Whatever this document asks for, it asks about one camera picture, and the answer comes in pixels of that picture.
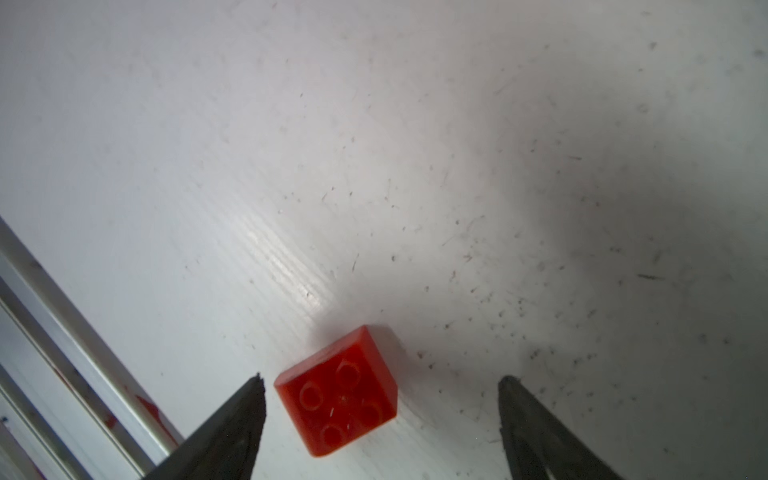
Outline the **red rounded lego brick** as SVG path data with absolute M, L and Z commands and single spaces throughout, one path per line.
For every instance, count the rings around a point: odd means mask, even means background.
M 274 388 L 314 457 L 341 449 L 397 415 L 398 385 L 367 325 L 283 371 Z

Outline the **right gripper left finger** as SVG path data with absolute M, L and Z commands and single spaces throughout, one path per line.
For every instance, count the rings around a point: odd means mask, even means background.
M 256 375 L 145 479 L 249 480 L 266 417 L 264 380 Z

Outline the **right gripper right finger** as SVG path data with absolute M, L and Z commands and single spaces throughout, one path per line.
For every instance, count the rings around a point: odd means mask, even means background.
M 514 479 L 618 479 L 514 376 L 498 384 L 500 434 Z

